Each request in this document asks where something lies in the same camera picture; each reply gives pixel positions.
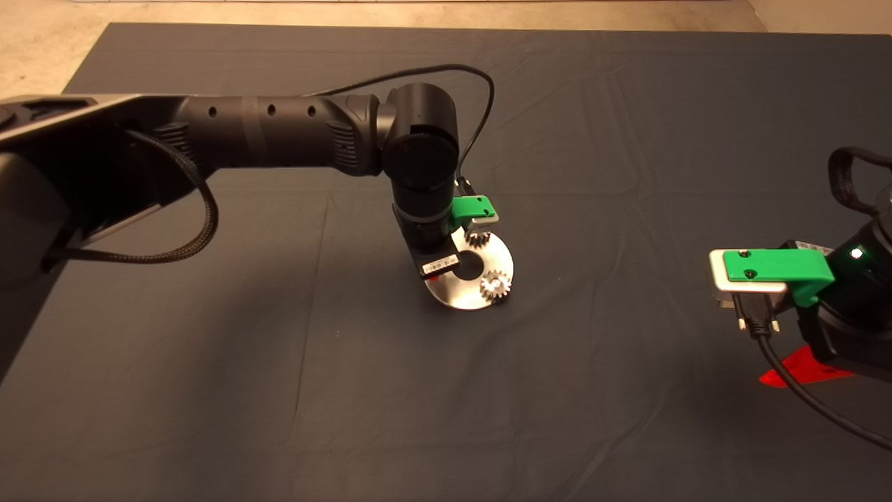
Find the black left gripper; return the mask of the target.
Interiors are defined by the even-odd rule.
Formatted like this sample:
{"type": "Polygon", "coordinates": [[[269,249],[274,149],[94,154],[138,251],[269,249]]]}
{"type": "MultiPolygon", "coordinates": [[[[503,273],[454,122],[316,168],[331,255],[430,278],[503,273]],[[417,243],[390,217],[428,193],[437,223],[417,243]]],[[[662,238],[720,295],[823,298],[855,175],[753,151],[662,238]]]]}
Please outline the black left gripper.
{"type": "Polygon", "coordinates": [[[421,280],[458,267],[459,251],[449,227],[401,227],[399,231],[421,280]]]}

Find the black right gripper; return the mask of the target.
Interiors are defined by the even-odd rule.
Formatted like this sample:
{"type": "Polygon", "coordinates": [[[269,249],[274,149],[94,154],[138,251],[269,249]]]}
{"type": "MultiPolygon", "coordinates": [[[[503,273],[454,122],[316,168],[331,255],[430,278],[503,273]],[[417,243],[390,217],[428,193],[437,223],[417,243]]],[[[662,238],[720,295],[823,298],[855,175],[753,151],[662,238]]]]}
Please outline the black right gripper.
{"type": "MultiPolygon", "coordinates": [[[[860,374],[890,381],[890,247],[850,239],[834,250],[805,241],[785,241],[783,249],[815,249],[827,259],[834,282],[818,293],[818,302],[796,306],[800,346],[776,359],[803,386],[853,378],[860,374]]],[[[758,381],[787,387],[770,362],[758,381]]]]}

